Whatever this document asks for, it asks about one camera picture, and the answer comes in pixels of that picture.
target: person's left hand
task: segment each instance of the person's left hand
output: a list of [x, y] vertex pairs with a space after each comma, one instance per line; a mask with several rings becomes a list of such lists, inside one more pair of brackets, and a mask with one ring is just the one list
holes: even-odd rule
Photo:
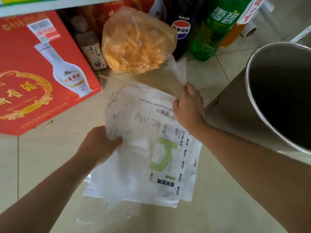
[[106, 126], [95, 127], [87, 134], [76, 155], [94, 162], [97, 167], [112, 155], [122, 141], [122, 137], [109, 140], [106, 135]]

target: paper roll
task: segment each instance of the paper roll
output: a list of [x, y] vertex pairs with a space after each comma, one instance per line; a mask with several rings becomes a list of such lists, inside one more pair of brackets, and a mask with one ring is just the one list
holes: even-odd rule
[[253, 21], [249, 21], [249, 23], [245, 26], [243, 31], [241, 32], [241, 36], [243, 38], [247, 38], [252, 35], [257, 29], [257, 25]]

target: metallic rim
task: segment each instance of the metallic rim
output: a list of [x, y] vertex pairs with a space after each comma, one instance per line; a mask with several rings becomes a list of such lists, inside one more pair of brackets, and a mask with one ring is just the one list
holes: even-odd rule
[[252, 94], [252, 90], [249, 84], [249, 72], [250, 72], [250, 68], [251, 68], [251, 64], [253, 62], [253, 59], [255, 57], [256, 54], [258, 54], [260, 51], [262, 51], [263, 49], [272, 46], [272, 45], [293, 45], [293, 46], [299, 46], [302, 48], [305, 48], [306, 50], [309, 50], [311, 52], [311, 48], [307, 47], [307, 46], [303, 46], [297, 43], [285, 43], [285, 42], [279, 42], [279, 43], [270, 43], [267, 44], [263, 47], [260, 47], [259, 49], [257, 49], [252, 56], [250, 57], [250, 59], [247, 62], [247, 66], [246, 66], [246, 74], [245, 74], [245, 86], [246, 86], [246, 91], [247, 91], [247, 95], [249, 97], [249, 100], [251, 101], [256, 113], [258, 114], [258, 116], [261, 118], [261, 120], [272, 130], [274, 131], [274, 133], [276, 133], [283, 141], [285, 141], [287, 144], [289, 144], [290, 146], [294, 147], [295, 149], [302, 151], [304, 153], [307, 154], [311, 154], [311, 150], [306, 149], [301, 147], [300, 145], [296, 144], [295, 142], [289, 140], [287, 137], [285, 137], [282, 133], [280, 133], [274, 126], [272, 126], [272, 124], [267, 120], [267, 118], [262, 114], [262, 112], [260, 111], [260, 109], [258, 108], [258, 105], [256, 104], [253, 94]]

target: green sprite bottle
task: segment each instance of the green sprite bottle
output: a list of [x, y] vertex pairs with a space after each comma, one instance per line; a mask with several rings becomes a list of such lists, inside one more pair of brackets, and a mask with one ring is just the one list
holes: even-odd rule
[[251, 0], [209, 0], [208, 14], [192, 44], [194, 57], [205, 61], [215, 55], [220, 43], [250, 2]]

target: bag of chips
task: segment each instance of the bag of chips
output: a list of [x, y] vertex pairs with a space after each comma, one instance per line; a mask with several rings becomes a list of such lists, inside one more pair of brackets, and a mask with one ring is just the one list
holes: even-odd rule
[[145, 73], [158, 69], [176, 48], [177, 31], [136, 9], [122, 6], [105, 23], [102, 51], [113, 70]]

